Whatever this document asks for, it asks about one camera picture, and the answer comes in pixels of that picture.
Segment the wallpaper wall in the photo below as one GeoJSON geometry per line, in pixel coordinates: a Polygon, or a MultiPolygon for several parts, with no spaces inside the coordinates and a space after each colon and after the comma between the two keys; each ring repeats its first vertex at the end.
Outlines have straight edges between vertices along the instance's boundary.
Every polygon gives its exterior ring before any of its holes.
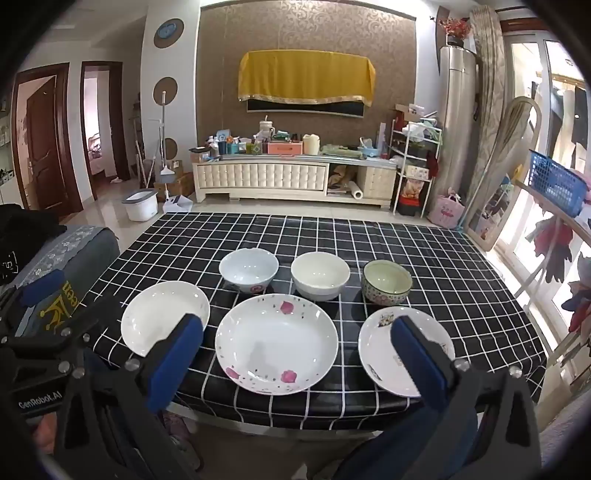
{"type": "Polygon", "coordinates": [[[415,22],[381,10],[317,0],[255,1],[203,9],[197,39],[197,135],[199,144],[221,128],[247,136],[264,114],[246,113],[238,101],[238,67],[251,50],[300,48],[369,58],[376,69],[374,104],[365,117],[321,113],[269,113],[274,126],[320,136],[320,142],[356,144],[375,138],[392,121],[396,103],[414,99],[415,22]]]}

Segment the pink petal plate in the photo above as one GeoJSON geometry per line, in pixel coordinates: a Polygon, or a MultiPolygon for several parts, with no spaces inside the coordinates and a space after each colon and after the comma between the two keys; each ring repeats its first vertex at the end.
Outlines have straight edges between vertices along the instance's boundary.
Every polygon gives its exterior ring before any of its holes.
{"type": "Polygon", "coordinates": [[[335,324],[318,305],[269,293],[243,301],[217,327],[217,360],[229,378],[261,395],[290,395],[320,381],[335,362],[335,324]]]}

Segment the white plate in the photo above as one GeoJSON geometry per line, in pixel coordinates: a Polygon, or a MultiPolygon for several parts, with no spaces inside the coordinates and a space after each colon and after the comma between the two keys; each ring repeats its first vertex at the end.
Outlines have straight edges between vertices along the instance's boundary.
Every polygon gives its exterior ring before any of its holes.
{"type": "Polygon", "coordinates": [[[165,281],[136,296],[123,313],[121,336],[133,353],[146,356],[154,344],[164,340],[185,313],[201,319],[203,329],[209,321],[209,301],[192,283],[165,281]]]}
{"type": "Polygon", "coordinates": [[[314,385],[335,362],[335,324],[318,305],[280,293],[239,303],[216,334],[217,360],[235,383],[262,395],[314,385]]]}
{"type": "Polygon", "coordinates": [[[408,307],[388,307],[371,314],[359,332],[359,357],[367,374],[384,390],[402,397],[420,397],[413,379],[390,341],[392,325],[378,326],[381,320],[408,315],[427,340],[441,345],[450,359],[456,351],[445,328],[433,317],[408,307]]]}

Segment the paper towel roll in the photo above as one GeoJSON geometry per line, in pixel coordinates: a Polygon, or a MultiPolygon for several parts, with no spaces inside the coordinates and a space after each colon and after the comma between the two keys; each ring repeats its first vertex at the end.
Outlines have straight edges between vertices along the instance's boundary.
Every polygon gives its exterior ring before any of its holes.
{"type": "Polygon", "coordinates": [[[351,180],[349,182],[349,188],[351,190],[351,195],[355,200],[361,200],[363,198],[363,192],[354,181],[351,180]]]}

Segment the blue gripper pad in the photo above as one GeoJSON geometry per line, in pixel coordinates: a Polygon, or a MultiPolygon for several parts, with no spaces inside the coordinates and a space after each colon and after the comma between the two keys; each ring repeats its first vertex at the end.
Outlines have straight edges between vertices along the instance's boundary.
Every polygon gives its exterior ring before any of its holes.
{"type": "Polygon", "coordinates": [[[407,316],[394,320],[390,341],[425,405],[439,412],[444,411],[448,404],[446,379],[403,319],[412,322],[407,316]]]}
{"type": "Polygon", "coordinates": [[[48,274],[29,283],[29,285],[22,287],[21,297],[18,301],[23,307],[34,307],[40,301],[61,289],[65,281],[64,272],[61,270],[50,271],[48,274]]]}
{"type": "Polygon", "coordinates": [[[187,326],[171,345],[148,382],[146,406],[152,413],[168,407],[203,342],[201,320],[192,314],[186,314],[183,319],[187,316],[187,326]]]}

